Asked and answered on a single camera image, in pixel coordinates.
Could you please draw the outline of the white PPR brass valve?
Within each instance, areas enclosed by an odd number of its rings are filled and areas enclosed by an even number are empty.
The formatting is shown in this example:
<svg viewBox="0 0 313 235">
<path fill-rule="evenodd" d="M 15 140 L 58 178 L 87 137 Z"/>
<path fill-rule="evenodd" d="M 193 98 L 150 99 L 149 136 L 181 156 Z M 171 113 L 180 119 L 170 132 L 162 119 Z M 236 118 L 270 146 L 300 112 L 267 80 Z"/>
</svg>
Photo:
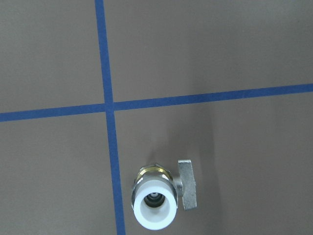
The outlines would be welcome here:
<svg viewBox="0 0 313 235">
<path fill-rule="evenodd" d="M 168 227 L 176 217 L 179 199 L 186 211 L 197 207 L 191 160 L 179 160 L 178 170 L 175 176 L 157 163 L 139 170 L 132 187 L 131 204 L 142 227 L 152 231 Z"/>
</svg>

